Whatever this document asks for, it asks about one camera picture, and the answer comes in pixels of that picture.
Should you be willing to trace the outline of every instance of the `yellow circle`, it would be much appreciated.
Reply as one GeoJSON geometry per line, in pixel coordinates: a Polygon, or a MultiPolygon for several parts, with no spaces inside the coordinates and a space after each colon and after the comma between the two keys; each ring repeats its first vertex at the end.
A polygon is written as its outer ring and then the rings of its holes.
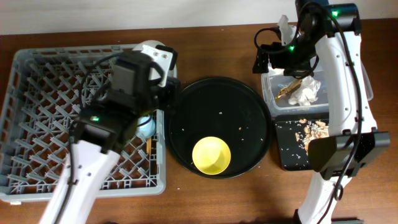
{"type": "Polygon", "coordinates": [[[192,160],[200,172],[216,175],[228,167],[231,162],[231,151],[223,140],[205,137],[193,147],[192,160]]]}

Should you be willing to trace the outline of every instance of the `wood grain surface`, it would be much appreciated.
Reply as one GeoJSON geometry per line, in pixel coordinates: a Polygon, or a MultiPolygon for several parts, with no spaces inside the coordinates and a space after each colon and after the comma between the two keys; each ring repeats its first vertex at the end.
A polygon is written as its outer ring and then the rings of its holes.
{"type": "MultiPolygon", "coordinates": [[[[271,25],[186,29],[123,30],[0,37],[0,99],[4,98],[14,53],[19,49],[135,44],[154,39],[179,52],[178,77],[183,86],[203,77],[232,77],[261,94],[260,75],[251,73],[257,30],[271,25]]],[[[381,131],[389,131],[390,148],[345,188],[334,218],[358,217],[366,223],[398,220],[398,19],[363,21],[362,60],[373,87],[370,102],[381,131]]],[[[263,43],[275,40],[260,36],[263,43]]],[[[228,180],[192,174],[167,152],[167,187],[150,197],[95,201],[87,223],[240,223],[292,217],[307,194],[312,172],[280,168],[276,142],[258,166],[228,180]]],[[[0,202],[0,223],[37,223],[45,202],[12,206],[0,202]]]]}

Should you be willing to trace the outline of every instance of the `white crumpled paper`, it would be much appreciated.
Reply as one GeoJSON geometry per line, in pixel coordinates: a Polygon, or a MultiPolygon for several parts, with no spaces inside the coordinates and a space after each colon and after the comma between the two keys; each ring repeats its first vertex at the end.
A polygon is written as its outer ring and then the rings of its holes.
{"type": "Polygon", "coordinates": [[[310,106],[311,103],[318,100],[317,92],[320,87],[320,81],[316,81],[311,76],[305,77],[300,88],[292,93],[289,104],[295,105],[298,103],[300,106],[310,106]]]}

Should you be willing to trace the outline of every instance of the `green light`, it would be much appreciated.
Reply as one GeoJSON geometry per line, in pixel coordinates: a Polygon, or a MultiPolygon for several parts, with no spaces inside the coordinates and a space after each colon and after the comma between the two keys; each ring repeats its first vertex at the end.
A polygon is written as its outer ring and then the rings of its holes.
{"type": "Polygon", "coordinates": [[[333,11],[333,12],[331,12],[331,15],[332,15],[333,17],[337,17],[337,16],[338,16],[338,11],[333,11]]]}
{"type": "Polygon", "coordinates": [[[97,117],[97,116],[92,116],[90,119],[91,119],[92,121],[99,121],[99,120],[100,120],[100,118],[97,117]]]}

